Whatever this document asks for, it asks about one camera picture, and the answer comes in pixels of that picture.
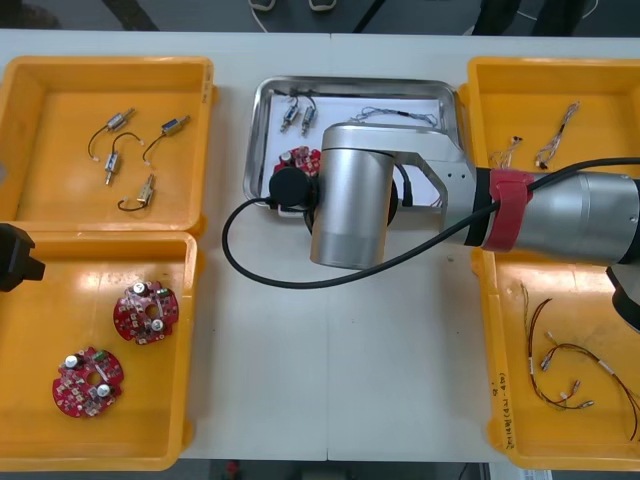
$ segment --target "wire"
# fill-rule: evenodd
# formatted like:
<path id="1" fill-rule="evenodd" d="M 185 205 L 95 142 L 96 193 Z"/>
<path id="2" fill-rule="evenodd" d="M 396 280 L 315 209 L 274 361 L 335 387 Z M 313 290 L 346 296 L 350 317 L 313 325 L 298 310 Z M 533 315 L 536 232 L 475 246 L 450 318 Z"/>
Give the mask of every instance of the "wire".
<path id="1" fill-rule="evenodd" d="M 100 134 L 100 132 L 102 132 L 104 129 L 107 128 L 107 125 L 105 125 L 104 127 L 102 127 L 100 130 L 98 130 L 96 133 L 94 133 L 91 138 L 89 139 L 89 144 L 87 145 L 87 152 L 89 152 L 89 157 L 91 157 L 91 160 L 95 160 L 96 162 L 98 160 L 100 160 L 98 157 L 94 157 L 93 153 L 91 153 L 91 144 L 93 143 L 93 141 L 96 139 L 96 137 Z"/>
<path id="2" fill-rule="evenodd" d="M 126 136 L 134 137 L 136 140 L 138 140 L 140 142 L 140 145 L 144 145 L 144 140 L 142 140 L 135 133 L 124 132 L 124 133 L 121 133 L 120 135 L 118 135 L 116 138 L 113 139 L 113 143 L 111 144 L 111 154 L 116 153 L 116 142 L 118 141 L 118 139 L 122 138 L 122 137 L 126 137 Z"/>
<path id="3" fill-rule="evenodd" d="M 593 168 L 593 167 L 606 167 L 606 166 L 614 166 L 614 165 L 640 165 L 640 158 L 603 158 L 599 160 L 587 160 L 585 162 L 574 163 L 573 165 L 566 166 L 564 168 L 561 168 L 560 170 L 556 170 L 555 172 L 549 173 L 539 178 L 538 180 L 529 184 L 527 188 L 529 192 L 534 192 L 535 190 L 538 190 L 543 187 L 548 187 L 550 185 L 553 185 L 554 183 L 558 183 L 566 178 L 569 178 L 575 175 L 580 170 Z M 231 250 L 229 248 L 229 230 L 231 229 L 231 225 L 233 224 L 233 221 L 249 205 L 253 205 L 254 203 L 260 203 L 260 202 L 265 202 L 269 205 L 273 204 L 273 200 L 269 197 L 252 198 L 242 203 L 233 212 L 231 212 L 231 215 L 229 215 L 229 218 L 227 218 L 227 221 L 225 222 L 224 227 L 222 229 L 222 250 L 223 250 L 224 256 L 226 257 L 227 261 L 231 264 L 231 266 L 235 268 L 238 271 L 238 273 L 240 273 L 241 275 L 244 275 L 245 277 L 255 282 L 261 283 L 263 285 L 268 285 L 268 286 L 277 287 L 277 288 L 287 288 L 292 290 L 313 290 L 318 288 L 337 287 L 338 285 L 344 285 L 346 283 L 355 282 L 356 280 L 361 280 L 363 278 L 370 277 L 371 275 L 375 275 L 376 273 L 384 272 L 385 270 L 395 267 L 396 265 L 400 265 L 401 263 L 404 263 L 407 260 L 410 260 L 413 257 L 420 255 L 423 252 L 426 252 L 430 248 L 438 245 L 439 243 L 444 242 L 449 237 L 456 234 L 463 228 L 468 227 L 472 223 L 475 223 L 487 217 L 488 215 L 497 211 L 498 208 L 500 208 L 500 201 L 495 201 L 490 205 L 487 205 L 486 207 L 476 210 L 468 217 L 460 220 L 458 223 L 456 223 L 455 225 L 452 225 L 446 230 L 443 230 L 442 232 L 430 238 L 429 240 L 422 243 L 421 245 L 418 245 L 417 247 L 412 248 L 411 250 L 401 255 L 398 255 L 395 258 L 392 258 L 390 260 L 387 260 L 386 262 L 376 265 L 375 267 L 367 268 L 365 270 L 361 270 L 359 272 L 352 273 L 350 275 L 345 275 L 338 278 L 331 278 L 328 280 L 319 280 L 314 282 L 286 282 L 286 281 L 263 277 L 247 270 L 236 261 L 236 259 L 231 254 Z"/>
<path id="4" fill-rule="evenodd" d="M 546 170 L 549 168 L 549 162 L 553 157 L 556 156 L 556 152 L 558 151 L 558 147 L 560 146 L 560 141 L 562 140 L 562 134 L 564 133 L 564 129 L 569 123 L 569 120 L 580 108 L 580 102 L 575 102 L 569 105 L 567 109 L 567 113 L 565 113 L 564 118 L 562 119 L 562 124 L 560 124 L 560 128 L 558 129 L 558 133 L 551 139 L 549 143 L 547 143 L 544 147 L 540 149 L 538 154 L 536 155 L 536 167 Z"/>
<path id="5" fill-rule="evenodd" d="M 591 15 L 593 12 L 595 12 L 596 8 L 598 8 L 598 4 L 600 3 L 600 0 L 596 0 L 596 2 L 593 4 L 593 7 L 591 8 L 591 10 L 589 10 L 587 13 L 585 13 L 582 16 L 582 19 L 584 20 L 585 18 L 587 18 L 589 15 Z M 523 16 L 524 18 L 528 18 L 529 20 L 533 20 L 534 22 L 537 21 L 537 17 L 534 17 L 533 15 L 527 15 L 526 13 L 521 12 L 520 10 L 518 10 L 518 15 Z"/>
<path id="6" fill-rule="evenodd" d="M 523 297 L 524 297 L 524 302 L 525 302 L 525 332 L 526 330 L 526 318 L 527 318 L 527 311 L 528 311 L 528 306 L 529 306 L 529 292 L 527 291 L 526 287 L 524 285 L 521 285 L 522 288 L 522 292 L 523 292 Z M 550 298 L 547 298 L 545 301 L 543 301 L 542 303 L 540 303 L 537 307 L 536 310 L 533 314 L 533 317 L 531 318 L 531 326 L 529 327 L 529 333 L 528 333 L 528 358 L 529 358 L 529 362 L 530 362 L 530 376 L 531 376 L 531 382 L 533 384 L 534 390 L 536 392 L 536 394 L 542 399 L 544 400 L 546 403 L 551 404 L 551 406 L 559 408 L 560 410 L 581 410 L 587 407 L 590 407 L 594 404 L 594 402 L 592 400 L 586 401 L 581 403 L 578 406 L 569 406 L 567 405 L 568 400 L 573 397 L 576 392 L 578 391 L 578 388 L 580 386 L 580 380 L 577 380 L 574 385 L 573 388 L 571 389 L 571 394 L 569 395 L 565 395 L 564 398 L 560 401 L 553 401 L 551 400 L 549 397 L 547 397 L 542 390 L 540 390 L 540 388 L 538 387 L 536 381 L 535 381 L 535 375 L 533 372 L 533 334 L 534 334 L 534 329 L 536 326 L 536 322 L 538 320 L 538 318 L 540 317 L 540 314 L 542 313 L 542 310 L 544 309 L 544 307 L 551 301 Z M 609 373 L 613 379 L 616 381 L 616 383 L 622 388 L 622 390 L 624 391 L 625 395 L 627 396 L 627 399 L 629 400 L 629 404 L 631 405 L 631 410 L 633 412 L 633 432 L 631 433 L 631 437 L 629 437 L 629 441 L 632 441 L 636 434 L 638 433 L 638 410 L 640 410 L 640 405 L 638 405 L 638 402 L 635 400 L 634 398 L 634 393 L 627 388 L 627 386 L 622 382 L 622 380 L 620 379 L 620 377 L 611 369 L 611 367 L 609 367 L 601 358 L 599 358 L 597 355 L 595 355 L 594 353 L 592 353 L 591 351 L 587 350 L 584 347 L 581 347 L 580 345 L 576 345 L 574 343 L 556 343 L 555 340 L 553 340 L 553 336 L 551 336 L 551 334 L 549 332 L 548 333 L 548 337 L 555 343 L 555 346 L 549 350 L 547 352 L 547 354 L 544 356 L 544 360 L 542 361 L 542 370 L 546 371 L 550 365 L 551 365 L 551 360 L 553 359 L 553 356 L 555 355 L 555 353 L 559 350 L 568 350 L 568 351 L 573 351 L 576 353 L 580 353 L 582 355 L 587 356 L 588 358 L 590 358 L 591 360 L 593 360 L 595 363 L 597 363 L 602 369 L 604 369 L 607 373 Z"/>
<path id="7" fill-rule="evenodd" d="M 354 122 L 363 122 L 373 115 L 400 115 L 401 117 L 413 118 L 414 120 L 422 120 L 423 122 L 427 122 L 432 127 L 438 125 L 438 119 L 431 113 L 411 113 L 403 112 L 402 110 L 394 110 L 392 108 L 377 107 L 364 107 L 359 114 L 357 114 L 355 117 L 351 117 L 350 120 Z"/>
<path id="8" fill-rule="evenodd" d="M 465 463 L 464 467 L 462 467 L 462 470 L 460 470 L 460 475 L 458 475 L 458 480 L 462 480 L 462 477 L 464 476 L 464 472 L 467 471 L 468 467 L 469 467 L 469 464 Z"/>
<path id="9" fill-rule="evenodd" d="M 126 203 L 127 200 L 128 200 L 127 198 L 123 198 L 122 200 L 120 200 L 118 202 L 118 210 L 122 210 L 123 212 L 137 212 L 138 210 L 142 210 L 143 208 L 146 208 L 146 206 L 147 206 L 146 204 L 142 204 L 139 207 L 135 207 L 135 208 L 123 207 L 122 205 L 124 203 Z"/>
<path id="10" fill-rule="evenodd" d="M 153 146 L 158 143 L 158 141 L 160 141 L 161 138 L 166 137 L 166 134 L 161 133 L 160 136 L 158 138 L 156 138 L 153 142 L 151 142 L 151 144 L 147 147 L 147 149 L 142 153 L 142 160 L 144 161 L 144 163 L 146 163 L 147 165 L 151 165 L 151 162 L 149 162 L 149 160 L 147 160 L 146 155 L 149 152 L 149 150 L 151 150 L 153 148 Z"/>
<path id="11" fill-rule="evenodd" d="M 400 175 L 402 175 L 402 206 L 413 207 L 413 188 L 411 187 L 411 178 L 409 178 L 409 174 L 404 168 L 404 165 L 398 162 L 395 162 L 394 164 L 400 172 Z"/>
<path id="12" fill-rule="evenodd" d="M 256 21 L 256 23 L 260 27 L 260 30 L 262 30 L 264 33 L 269 33 L 269 30 L 267 30 L 265 26 L 262 24 L 262 22 L 258 18 L 258 15 L 256 15 L 256 11 L 253 8 L 251 8 L 251 15 L 253 15 L 253 19 Z"/>

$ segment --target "gray floor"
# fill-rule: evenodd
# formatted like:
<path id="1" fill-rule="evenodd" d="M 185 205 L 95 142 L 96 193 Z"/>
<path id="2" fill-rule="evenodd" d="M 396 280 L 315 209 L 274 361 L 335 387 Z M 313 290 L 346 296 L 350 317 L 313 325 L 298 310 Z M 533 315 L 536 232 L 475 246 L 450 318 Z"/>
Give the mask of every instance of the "gray floor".
<path id="1" fill-rule="evenodd" d="M 46 7 L 73 30 L 121 30 L 101 0 L 27 0 Z M 256 32 L 246 0 L 139 0 L 163 31 Z M 307 0 L 278 0 L 259 17 L 273 32 L 353 31 L 373 0 L 338 0 L 330 13 L 313 13 Z M 461 35 L 475 22 L 480 0 L 386 0 L 365 33 Z M 542 0 L 522 0 L 520 10 L 535 16 Z M 639 37 L 639 0 L 600 0 L 576 35 Z M 527 35 L 533 22 L 517 16 L 507 34 Z"/>
<path id="2" fill-rule="evenodd" d="M 65 29 L 121 30 L 118 20 L 101 0 L 28 0 L 54 13 Z M 139 0 L 153 22 L 163 31 L 260 31 L 246 0 Z M 315 14 L 307 0 L 278 0 L 276 8 L 260 19 L 273 32 L 349 33 L 373 0 L 338 0 L 335 11 Z M 471 27 L 480 0 L 387 0 L 365 33 L 461 35 Z M 536 15 L 542 0 L 522 0 L 521 11 Z M 579 36 L 639 37 L 640 0 L 600 0 L 598 9 L 583 20 Z M 518 16 L 510 35 L 527 35 L 533 22 Z M 244 480 L 289 480 L 309 464 L 297 462 L 242 462 Z M 335 468 L 349 470 L 359 480 L 456 480 L 461 464 L 347 463 Z M 181 460 L 166 472 L 0 474 L 0 480 L 216 480 L 225 462 Z M 468 468 L 464 480 L 479 478 L 477 466 Z M 640 473 L 554 472 L 557 480 L 628 480 Z"/>

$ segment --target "electronic component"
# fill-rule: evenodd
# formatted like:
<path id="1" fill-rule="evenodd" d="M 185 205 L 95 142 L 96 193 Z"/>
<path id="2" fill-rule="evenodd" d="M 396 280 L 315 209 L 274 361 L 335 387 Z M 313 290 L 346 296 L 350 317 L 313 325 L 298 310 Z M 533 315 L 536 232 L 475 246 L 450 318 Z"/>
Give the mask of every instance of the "electronic component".
<path id="1" fill-rule="evenodd" d="M 307 107 L 307 109 L 304 111 L 304 117 L 302 117 L 302 136 L 303 137 L 307 136 L 307 132 L 311 128 L 311 124 L 316 119 L 316 116 L 318 114 L 318 106 L 316 105 L 316 101 L 313 99 L 313 97 L 310 94 L 307 94 L 305 96 L 309 99 L 309 101 L 311 102 L 311 105 Z"/>
<path id="2" fill-rule="evenodd" d="M 158 138 L 151 142 L 151 144 L 149 144 L 147 149 L 142 154 L 142 160 L 144 161 L 144 163 L 146 165 L 151 165 L 151 162 L 147 160 L 147 153 L 149 153 L 149 150 L 151 150 L 153 146 L 160 141 L 160 139 L 175 135 L 180 130 L 182 130 L 187 123 L 189 123 L 189 120 L 191 120 L 191 116 L 185 115 L 181 118 L 174 118 L 173 120 L 169 120 L 167 123 L 162 125 L 162 127 L 160 127 L 161 133 Z"/>
<path id="3" fill-rule="evenodd" d="M 285 167 L 296 167 L 313 177 L 320 172 L 320 157 L 319 150 L 310 150 L 307 146 L 291 149 L 280 155 L 280 161 L 273 168 L 273 173 Z"/>
<path id="4" fill-rule="evenodd" d="M 280 132 L 284 133 L 287 131 L 287 129 L 293 124 L 293 122 L 296 121 L 296 118 L 298 117 L 298 113 L 300 113 L 300 108 L 298 107 L 298 97 L 293 97 L 294 98 L 294 103 L 293 105 L 291 105 L 287 111 L 285 112 L 284 116 L 282 117 L 282 125 L 280 125 Z"/>
<path id="5" fill-rule="evenodd" d="M 124 294 L 113 309 L 113 323 L 122 338 L 146 345 L 171 335 L 179 312 L 170 289 L 160 282 L 138 282 Z"/>
<path id="6" fill-rule="evenodd" d="M 580 108 L 580 102 L 575 102 L 569 105 L 567 109 L 567 113 L 565 113 L 564 118 L 562 119 L 562 124 L 560 125 L 560 129 L 558 133 L 551 139 L 551 141 L 542 147 L 538 154 L 536 155 L 536 167 L 541 170 L 546 170 L 549 168 L 549 162 L 553 157 L 555 157 L 556 152 L 558 151 L 558 147 L 560 146 L 560 141 L 562 140 L 562 134 L 564 133 L 564 129 L 569 123 L 569 120 Z"/>
<path id="7" fill-rule="evenodd" d="M 190 115 L 186 115 L 182 118 L 174 118 L 173 120 L 169 120 L 162 126 L 162 134 L 170 137 L 171 135 L 175 135 L 180 130 L 184 128 L 187 122 L 191 120 Z"/>
<path id="8" fill-rule="evenodd" d="M 554 407 L 558 410 L 582 410 L 585 408 L 589 408 L 592 407 L 593 405 L 595 405 L 595 402 L 593 400 L 586 400 L 583 401 L 582 403 L 572 406 L 569 405 L 568 401 L 574 396 L 576 395 L 576 393 L 578 393 L 578 390 L 580 388 L 580 385 L 582 384 L 582 382 L 580 380 L 576 380 L 573 384 L 573 387 L 571 388 L 571 393 L 569 395 L 567 395 L 564 392 L 560 392 L 560 400 L 552 400 L 551 398 L 549 398 L 538 386 L 538 383 L 536 381 L 536 376 L 535 376 L 535 372 L 533 369 L 533 335 L 535 333 L 535 328 L 536 328 L 536 323 L 538 321 L 538 318 L 540 317 L 540 314 L 542 313 L 543 309 L 545 308 L 545 306 L 551 302 L 551 298 L 547 298 L 546 300 L 544 300 L 543 302 L 541 302 L 540 304 L 538 304 L 538 306 L 536 307 L 536 309 L 533 312 L 533 315 L 531 317 L 531 322 L 529 322 L 528 320 L 528 313 L 529 313 L 529 292 L 527 290 L 527 288 L 524 285 L 520 285 L 520 288 L 522 290 L 522 296 L 524 299 L 524 328 L 525 328 L 525 335 L 526 335 L 526 340 L 527 340 L 527 355 L 528 355 L 528 361 L 529 361 L 529 374 L 531 376 L 531 385 L 533 386 L 533 390 L 536 393 L 536 395 L 538 395 L 538 397 L 540 397 L 541 400 L 543 400 L 546 404 L 548 404 L 551 407 Z M 622 388 L 623 392 L 625 393 L 625 395 L 627 396 L 627 400 L 629 400 L 629 404 L 631 405 L 631 408 L 633 410 L 633 417 L 634 417 L 634 428 L 633 428 L 633 432 L 631 434 L 631 437 L 629 438 L 629 440 L 633 440 L 636 436 L 636 433 L 638 432 L 638 411 L 640 410 L 640 405 L 638 405 L 638 402 L 636 400 L 636 394 L 631 391 L 620 379 L 620 377 L 618 377 L 618 375 L 616 375 L 616 373 L 613 371 L 613 369 L 611 367 L 609 367 L 609 365 L 607 365 L 603 360 L 601 360 L 600 358 L 598 358 L 595 354 L 591 353 L 589 350 L 587 350 L 584 347 L 581 347 L 580 345 L 576 345 L 574 343 L 558 343 L 556 342 L 556 340 L 553 338 L 553 335 L 551 335 L 550 332 L 547 332 L 545 334 L 545 336 L 550 339 L 550 341 L 554 344 L 554 347 L 551 348 L 551 350 L 549 350 L 546 355 L 544 356 L 541 364 L 540 364 L 540 368 L 543 372 L 546 372 L 549 370 L 549 367 L 551 366 L 551 360 L 553 359 L 554 355 L 556 352 L 558 352 L 559 350 L 566 350 L 566 351 L 571 351 L 571 352 L 576 352 L 576 353 L 580 353 L 588 358 L 590 358 L 591 360 L 593 360 L 594 362 L 596 362 L 597 364 L 599 364 L 607 373 L 609 373 L 609 375 L 611 375 L 613 377 L 613 379 L 618 383 L 618 385 L 620 386 L 620 388 Z"/>
<path id="9" fill-rule="evenodd" d="M 139 204 L 137 207 L 124 207 L 123 205 L 127 203 L 127 200 L 129 200 L 127 197 L 124 197 L 118 202 L 118 210 L 122 210 L 123 212 L 137 212 L 138 210 L 146 208 L 149 203 L 151 203 L 151 197 L 153 196 L 153 182 L 155 178 L 155 175 L 152 173 L 151 175 L 149 175 L 149 178 L 147 178 L 147 181 L 144 182 L 144 185 L 140 189 L 140 193 L 136 198 Z"/>
<path id="10" fill-rule="evenodd" d="M 105 181 L 106 185 L 111 183 L 111 178 L 113 175 L 118 173 L 120 170 L 120 163 L 118 162 L 118 152 L 111 152 L 107 157 L 107 163 L 104 165 L 104 169 L 107 172 L 107 179 Z"/>
<path id="11" fill-rule="evenodd" d="M 58 372 L 60 378 L 53 381 L 53 399 L 60 411 L 70 417 L 95 417 L 122 393 L 122 366 L 106 350 L 89 347 L 69 355 Z"/>
<path id="12" fill-rule="evenodd" d="M 122 127 L 126 125 L 128 118 L 131 115 L 133 115 L 134 112 L 135 112 L 135 108 L 130 108 L 124 113 L 116 113 L 113 117 L 111 117 L 107 121 L 107 123 L 104 126 L 102 126 L 96 133 L 94 133 L 91 136 L 91 139 L 89 140 L 89 145 L 87 146 L 87 152 L 89 152 L 89 157 L 91 157 L 92 160 L 96 162 L 100 161 L 100 158 L 98 158 L 93 153 L 91 153 L 91 144 L 93 143 L 95 138 L 100 134 L 100 132 L 104 130 L 106 130 L 107 132 L 116 132 L 120 130 Z"/>
<path id="13" fill-rule="evenodd" d="M 491 160 L 491 163 L 493 163 L 497 168 L 511 168 L 513 153 L 521 143 L 522 137 L 511 137 L 509 147 L 503 151 L 493 152 L 489 157 L 489 160 Z"/>
<path id="14" fill-rule="evenodd" d="M 431 113 L 411 113 L 402 110 L 394 110 L 392 108 L 364 107 L 358 115 L 351 117 L 352 122 L 364 122 L 373 115 L 399 115 L 401 117 L 413 118 L 428 123 L 432 127 L 438 125 L 438 119 Z"/>
<path id="15" fill-rule="evenodd" d="M 144 140 L 142 140 L 135 133 L 131 133 L 131 132 L 121 133 L 120 135 L 118 135 L 116 138 L 113 139 L 113 143 L 111 144 L 111 153 L 107 157 L 107 163 L 105 163 L 105 166 L 104 166 L 104 169 L 107 172 L 107 179 L 105 181 L 106 185 L 111 184 L 111 179 L 120 170 L 120 162 L 119 162 L 120 157 L 118 152 L 116 151 L 116 142 L 122 137 L 126 137 L 126 136 L 134 137 L 136 140 L 138 140 L 140 145 L 144 145 Z"/>

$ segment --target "red circuit board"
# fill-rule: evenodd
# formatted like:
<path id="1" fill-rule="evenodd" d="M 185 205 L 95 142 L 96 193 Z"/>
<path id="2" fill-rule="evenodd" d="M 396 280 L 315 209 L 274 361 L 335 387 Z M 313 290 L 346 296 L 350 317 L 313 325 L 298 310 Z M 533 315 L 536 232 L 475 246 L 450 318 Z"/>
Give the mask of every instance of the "red circuit board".
<path id="1" fill-rule="evenodd" d="M 118 359 L 106 350 L 89 347 L 86 351 L 80 350 L 75 357 L 75 368 L 67 368 L 64 363 L 58 368 L 60 378 L 53 381 L 53 399 L 62 413 L 70 417 L 95 417 L 122 393 L 120 383 L 124 380 L 124 372 Z M 100 396 L 98 387 L 105 384 L 110 392 Z"/>
<path id="2" fill-rule="evenodd" d="M 122 338 L 146 345 L 171 335 L 179 316 L 173 291 L 163 288 L 160 282 L 140 282 L 124 294 L 113 309 L 113 323 Z"/>
<path id="3" fill-rule="evenodd" d="M 309 150 L 309 147 L 298 147 L 280 155 L 280 162 L 273 169 L 273 173 L 284 167 L 297 167 L 310 177 L 320 172 L 320 157 L 322 153 L 319 150 Z"/>

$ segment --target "white table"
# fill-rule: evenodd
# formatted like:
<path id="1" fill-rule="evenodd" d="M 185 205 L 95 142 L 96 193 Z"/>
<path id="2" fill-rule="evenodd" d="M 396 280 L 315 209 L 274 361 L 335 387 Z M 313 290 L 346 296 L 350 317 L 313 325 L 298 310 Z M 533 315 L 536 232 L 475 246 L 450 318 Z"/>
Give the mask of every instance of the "white table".
<path id="1" fill-rule="evenodd" d="M 637 55 L 636 39 L 20 32 L 0 30 L 0 66 L 17 55 L 204 55 L 215 64 L 200 280 L 185 457 L 495 462 L 477 281 L 469 250 L 441 245 L 381 275 L 290 292 L 229 267 L 219 234 L 244 200 L 256 86 L 274 75 L 466 81 L 477 55 Z M 424 241 L 429 220 L 400 214 L 387 257 Z M 297 222 L 252 208 L 232 249 L 250 269 L 290 280 L 336 276 L 308 260 Z"/>

